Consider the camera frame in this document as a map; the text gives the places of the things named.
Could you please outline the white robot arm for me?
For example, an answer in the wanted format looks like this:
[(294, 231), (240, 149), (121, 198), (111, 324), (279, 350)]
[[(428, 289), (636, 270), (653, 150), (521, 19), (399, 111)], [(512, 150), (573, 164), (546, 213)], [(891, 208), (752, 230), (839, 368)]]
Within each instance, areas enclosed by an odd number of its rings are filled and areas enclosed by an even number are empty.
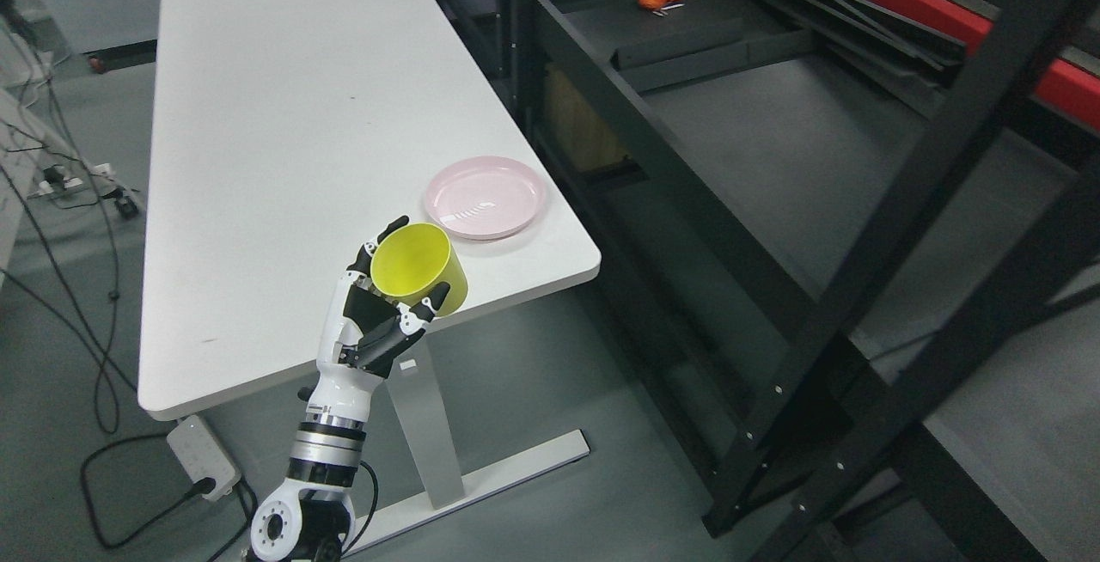
[(361, 418), (306, 414), (279, 487), (248, 527), (243, 561), (339, 561), (358, 537), (350, 492), (366, 434)]

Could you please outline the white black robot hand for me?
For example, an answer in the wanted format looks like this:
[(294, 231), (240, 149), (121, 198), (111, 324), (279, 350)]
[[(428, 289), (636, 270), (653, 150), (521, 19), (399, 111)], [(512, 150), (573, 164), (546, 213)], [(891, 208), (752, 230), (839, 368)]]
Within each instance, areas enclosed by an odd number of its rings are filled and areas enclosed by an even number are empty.
[(400, 214), (377, 236), (362, 242), (340, 273), (327, 308), (315, 365), (317, 385), (306, 399), (306, 414), (361, 418), (369, 421), (373, 393), (388, 379), (398, 356), (416, 345), (429, 324), (443, 316), (437, 309), (450, 285), (439, 283), (424, 300), (408, 305), (383, 295), (370, 276), (381, 241), (410, 224)]

